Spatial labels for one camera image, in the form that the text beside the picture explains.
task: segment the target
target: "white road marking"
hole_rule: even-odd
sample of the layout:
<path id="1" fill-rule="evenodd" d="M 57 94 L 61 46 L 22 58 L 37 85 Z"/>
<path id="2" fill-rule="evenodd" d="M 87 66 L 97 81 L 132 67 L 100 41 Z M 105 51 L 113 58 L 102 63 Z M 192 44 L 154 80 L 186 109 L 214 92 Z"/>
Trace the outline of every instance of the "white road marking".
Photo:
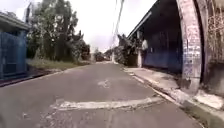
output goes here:
<path id="1" fill-rule="evenodd" d="M 110 88 L 109 80 L 100 81 L 97 83 L 97 85 L 102 86 L 103 88 Z"/>
<path id="2" fill-rule="evenodd" d="M 134 74 L 134 73 L 129 73 L 129 75 L 130 75 L 130 76 L 134 76 L 135 74 Z"/>
<path id="3" fill-rule="evenodd" d="M 143 84 L 145 83 L 144 80 L 138 78 L 137 76 L 132 76 L 132 77 L 134 77 L 137 81 L 139 81 L 139 82 L 141 82 L 141 83 L 143 83 Z"/>
<path id="4" fill-rule="evenodd" d="M 140 106 L 150 105 L 163 101 L 161 97 L 146 98 L 141 100 L 129 101 L 110 101 L 110 102 L 71 102 L 71 101 L 56 101 L 51 105 L 52 108 L 67 111 L 80 109 L 116 109 L 116 108 L 137 108 Z"/>

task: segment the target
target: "sidewalk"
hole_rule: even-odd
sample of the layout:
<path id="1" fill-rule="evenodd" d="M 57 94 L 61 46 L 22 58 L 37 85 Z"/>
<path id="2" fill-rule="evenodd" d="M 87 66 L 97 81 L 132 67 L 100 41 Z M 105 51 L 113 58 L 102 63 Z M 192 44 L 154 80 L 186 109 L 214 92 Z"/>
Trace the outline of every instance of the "sidewalk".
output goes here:
<path id="1" fill-rule="evenodd" d="M 208 127 L 213 128 L 214 124 L 219 124 L 218 128 L 224 127 L 222 98 L 206 94 L 202 90 L 197 95 L 190 96 L 180 90 L 174 76 L 166 73 L 144 68 L 125 68 L 124 71 L 136 79 L 140 78 L 140 81 L 149 84 L 158 92 L 162 92 L 165 98 L 168 97 L 167 99 L 171 99 L 172 102 L 187 110 L 192 116 L 209 123 Z"/>

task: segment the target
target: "blue gate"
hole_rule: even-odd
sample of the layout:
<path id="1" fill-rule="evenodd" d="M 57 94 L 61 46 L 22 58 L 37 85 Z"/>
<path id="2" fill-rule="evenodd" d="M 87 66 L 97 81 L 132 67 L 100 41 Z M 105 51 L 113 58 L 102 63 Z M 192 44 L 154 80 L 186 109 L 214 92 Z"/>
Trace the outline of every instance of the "blue gate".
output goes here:
<path id="1" fill-rule="evenodd" d="M 0 33 L 0 79 L 26 73 L 26 42 L 21 36 Z"/>

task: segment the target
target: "sky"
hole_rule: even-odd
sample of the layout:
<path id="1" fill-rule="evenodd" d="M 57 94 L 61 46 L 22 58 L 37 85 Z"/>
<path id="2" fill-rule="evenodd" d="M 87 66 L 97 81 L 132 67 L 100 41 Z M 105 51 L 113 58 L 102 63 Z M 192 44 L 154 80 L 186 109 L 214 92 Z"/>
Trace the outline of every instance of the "sky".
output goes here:
<path id="1" fill-rule="evenodd" d="M 30 2 L 42 0 L 0 0 L 0 10 L 15 12 L 19 19 Z M 73 11 L 77 11 L 78 26 L 76 30 L 84 33 L 84 40 L 91 45 L 91 51 L 98 48 L 105 52 L 112 46 L 114 25 L 116 23 L 120 0 L 69 0 Z M 119 34 L 128 34 L 134 29 L 156 0 L 125 0 Z"/>

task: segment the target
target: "street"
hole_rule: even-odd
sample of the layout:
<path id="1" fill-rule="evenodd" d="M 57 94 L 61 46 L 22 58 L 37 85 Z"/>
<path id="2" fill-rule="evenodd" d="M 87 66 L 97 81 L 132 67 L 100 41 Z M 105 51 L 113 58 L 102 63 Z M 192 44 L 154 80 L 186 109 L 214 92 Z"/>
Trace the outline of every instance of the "street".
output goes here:
<path id="1" fill-rule="evenodd" d="M 201 128 L 115 64 L 2 87 L 0 102 L 2 128 Z"/>

